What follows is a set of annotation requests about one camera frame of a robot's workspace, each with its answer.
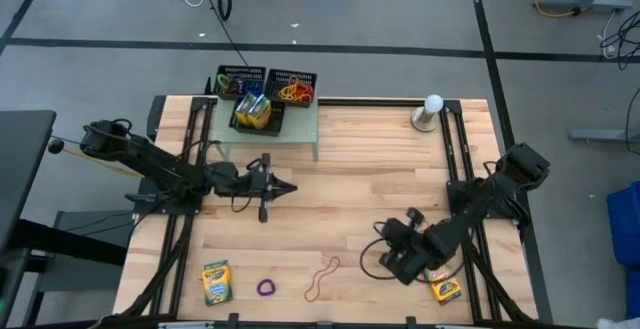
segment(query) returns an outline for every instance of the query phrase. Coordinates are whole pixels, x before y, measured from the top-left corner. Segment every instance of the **wooden tabletop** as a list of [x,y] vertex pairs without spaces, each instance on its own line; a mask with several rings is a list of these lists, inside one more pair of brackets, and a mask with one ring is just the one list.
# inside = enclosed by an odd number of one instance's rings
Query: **wooden tabletop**
[[[188,96],[167,97],[156,145],[180,153],[190,102]],[[475,173],[486,176],[482,163],[500,157],[488,104],[485,100],[461,103]],[[192,232],[178,318],[226,320],[229,313],[239,313],[240,320],[247,321],[402,323],[405,317],[415,316],[418,323],[471,323],[463,272],[457,276],[462,297],[440,306],[426,285],[376,281],[358,265],[364,246],[379,237],[373,222],[390,217],[405,221],[409,206],[417,207],[430,223],[450,216],[441,130],[428,134],[414,130],[409,123],[411,111],[407,107],[321,106],[318,162],[305,145],[234,146],[231,160],[238,168],[263,152],[271,153],[274,173],[299,189],[272,203],[266,224],[258,222],[258,201],[244,212],[233,213],[228,198],[205,198]],[[457,148],[455,125],[450,126]],[[464,178],[460,153],[456,155]],[[219,160],[211,148],[208,161]],[[133,302],[156,271],[166,221],[166,216],[149,215],[138,225],[115,313]],[[537,317],[517,228],[500,219],[485,220],[485,228],[496,276],[522,310]],[[369,271],[389,275],[377,264],[385,249],[379,243],[366,255]],[[333,256],[340,258],[340,267],[322,279],[318,300],[306,302],[304,293],[313,274]],[[223,259],[232,267],[233,301],[207,307],[201,272],[205,264]],[[456,267],[461,260],[458,252],[449,265]],[[476,277],[483,314],[489,318],[485,285],[477,271]],[[171,288],[172,278],[173,272],[165,288]],[[273,296],[256,292],[256,285],[265,278],[275,282]]]

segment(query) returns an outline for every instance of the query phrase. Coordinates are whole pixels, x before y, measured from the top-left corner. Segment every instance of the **black desk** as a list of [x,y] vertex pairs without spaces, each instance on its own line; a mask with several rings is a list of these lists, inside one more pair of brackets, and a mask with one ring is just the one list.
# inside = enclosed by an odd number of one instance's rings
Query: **black desk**
[[126,248],[20,219],[51,135],[51,110],[0,112],[0,328],[25,271],[42,273],[48,256],[32,249],[122,266]]

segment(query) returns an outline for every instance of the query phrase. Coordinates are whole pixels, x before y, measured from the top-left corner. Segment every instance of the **white ball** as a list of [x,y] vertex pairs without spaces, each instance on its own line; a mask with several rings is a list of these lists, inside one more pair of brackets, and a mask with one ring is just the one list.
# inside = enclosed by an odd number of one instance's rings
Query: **white ball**
[[427,99],[424,100],[424,107],[427,109],[427,112],[431,114],[435,114],[442,110],[444,106],[444,100],[440,95],[429,95]]

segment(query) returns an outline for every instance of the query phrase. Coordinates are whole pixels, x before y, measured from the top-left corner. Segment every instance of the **gray floor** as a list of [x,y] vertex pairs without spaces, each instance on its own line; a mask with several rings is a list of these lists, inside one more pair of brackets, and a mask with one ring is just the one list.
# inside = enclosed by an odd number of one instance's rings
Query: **gray floor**
[[[0,0],[0,32],[21,2]],[[596,35],[606,14],[546,19],[530,3],[484,0],[496,51],[598,54]],[[483,48],[472,0],[235,0],[228,29],[240,43]],[[13,37],[226,42],[206,6],[192,9],[181,0],[35,0]],[[318,73],[321,95],[486,98],[499,129],[484,59],[244,55],[253,65]],[[130,118],[142,132],[154,95],[200,92],[217,65],[233,63],[239,59],[227,51],[8,46],[0,55],[0,110],[56,110],[55,134],[71,139],[81,137],[83,124],[102,118]],[[530,202],[554,321],[592,326],[600,317],[621,320],[625,274],[613,258],[605,198],[637,178],[640,158],[620,145],[573,143],[567,131],[620,128],[638,71],[632,65],[620,73],[607,63],[498,65],[516,140],[552,163],[551,177]],[[58,210],[126,209],[122,195],[136,186],[91,163],[47,154],[23,216],[51,224]],[[23,283],[15,312],[32,282]],[[39,323],[99,317],[110,311],[114,295],[47,296]],[[20,319],[14,315],[12,324]]]

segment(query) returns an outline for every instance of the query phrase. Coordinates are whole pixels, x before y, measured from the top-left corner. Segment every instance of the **black plastic basket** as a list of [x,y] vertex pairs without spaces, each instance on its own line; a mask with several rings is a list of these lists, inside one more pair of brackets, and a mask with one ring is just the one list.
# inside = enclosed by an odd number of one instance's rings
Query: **black plastic basket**
[[[289,85],[289,79],[295,76],[298,78],[299,84],[311,85],[313,93],[311,93],[311,101],[291,101],[280,98],[280,90]],[[318,80],[318,74],[294,72],[290,70],[271,69],[269,70],[269,76],[267,77],[267,86],[265,94],[267,98],[271,99],[271,102],[282,102],[290,105],[300,106],[308,108],[316,97],[316,82]]]
[[231,112],[231,118],[229,119],[229,126],[241,133],[258,134],[268,136],[280,135],[282,129],[282,122],[284,121],[284,103],[271,102],[271,116],[269,122],[262,129],[256,129],[253,127],[246,127],[238,122],[236,119],[236,108],[240,105],[242,99],[236,100],[236,105],[233,106],[233,112]]
[[244,67],[244,66],[231,66],[220,65],[218,67],[218,73],[213,78],[213,93],[225,100],[236,100],[245,96],[242,88],[238,93],[226,93],[220,83],[218,83],[218,75],[223,74],[229,77],[229,79],[239,78],[244,81],[245,84],[259,83],[263,90],[265,88],[264,79],[267,74],[267,68],[265,67]]

